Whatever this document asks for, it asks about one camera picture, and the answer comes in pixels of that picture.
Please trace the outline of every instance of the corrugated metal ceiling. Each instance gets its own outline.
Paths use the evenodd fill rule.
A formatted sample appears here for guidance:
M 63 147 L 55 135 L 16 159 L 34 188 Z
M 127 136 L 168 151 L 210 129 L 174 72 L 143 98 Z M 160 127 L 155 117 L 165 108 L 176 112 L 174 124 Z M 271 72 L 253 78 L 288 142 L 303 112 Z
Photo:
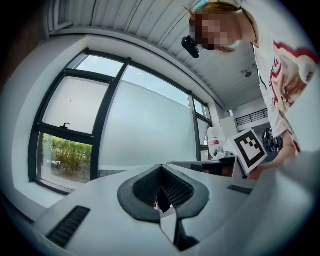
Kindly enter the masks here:
M 242 42 L 235 52 L 228 54 L 200 49 L 198 59 L 192 58 L 183 49 L 182 37 L 189 34 L 189 16 L 183 6 L 194 7 L 202 2 L 203 0 L 51 0 L 49 10 L 54 12 L 51 17 L 58 17 L 59 29 L 63 29 L 63 24 L 112 29 L 138 36 L 161 47 L 197 74 L 225 104 L 226 110 L 260 98 L 262 94 L 250 44 Z M 245 70 L 252 72 L 249 78 L 242 72 Z

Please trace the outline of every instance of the hair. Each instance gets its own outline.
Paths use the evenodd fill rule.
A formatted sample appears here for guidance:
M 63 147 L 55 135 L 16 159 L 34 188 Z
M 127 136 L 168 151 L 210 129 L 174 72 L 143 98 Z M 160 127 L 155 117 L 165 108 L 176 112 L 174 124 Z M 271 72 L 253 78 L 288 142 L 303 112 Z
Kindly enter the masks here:
M 215 1 L 215 2 L 207 2 L 206 4 L 204 4 L 201 8 L 198 8 L 195 11 L 192 11 L 191 8 L 186 8 L 184 7 L 187 12 L 190 15 L 191 19 L 196 19 L 196 14 L 198 14 L 201 10 L 203 9 L 212 9 L 212 10 L 217 10 L 223 13 L 233 13 L 233 12 L 237 12 L 240 11 L 242 8 L 241 7 L 237 7 L 231 3 L 228 2 L 220 2 L 219 0 Z M 236 49 L 233 48 L 229 48 L 229 47 L 216 47 L 216 49 L 218 51 L 221 51 L 223 53 L 232 53 L 234 52 Z

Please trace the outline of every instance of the bottle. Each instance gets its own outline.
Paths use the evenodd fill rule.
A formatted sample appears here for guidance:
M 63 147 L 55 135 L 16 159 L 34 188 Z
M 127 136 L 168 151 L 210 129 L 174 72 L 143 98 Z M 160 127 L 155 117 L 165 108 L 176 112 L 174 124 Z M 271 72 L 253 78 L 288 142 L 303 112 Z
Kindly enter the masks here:
M 221 126 L 210 127 L 207 131 L 210 155 L 214 158 L 218 152 L 223 152 L 226 136 Z

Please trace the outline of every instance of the foliage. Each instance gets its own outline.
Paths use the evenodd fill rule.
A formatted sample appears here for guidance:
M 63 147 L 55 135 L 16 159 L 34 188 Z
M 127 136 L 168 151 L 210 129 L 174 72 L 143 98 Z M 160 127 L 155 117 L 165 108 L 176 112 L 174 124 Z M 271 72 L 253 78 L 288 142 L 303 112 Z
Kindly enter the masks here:
M 43 135 L 42 154 L 50 161 L 58 161 L 58 169 L 69 175 L 90 173 L 92 145 Z

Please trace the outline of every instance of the black metal railing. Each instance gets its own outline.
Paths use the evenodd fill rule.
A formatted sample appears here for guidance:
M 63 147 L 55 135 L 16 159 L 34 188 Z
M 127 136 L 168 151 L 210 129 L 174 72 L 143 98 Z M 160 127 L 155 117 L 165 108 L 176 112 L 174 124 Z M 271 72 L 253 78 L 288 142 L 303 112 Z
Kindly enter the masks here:
M 242 125 L 249 124 L 254 121 L 264 119 L 267 117 L 268 117 L 268 110 L 265 108 L 265 109 L 259 110 L 257 112 L 254 112 L 252 114 L 248 114 L 248 115 L 239 117 L 239 118 L 235 119 L 235 121 L 236 121 L 237 126 L 242 126 Z

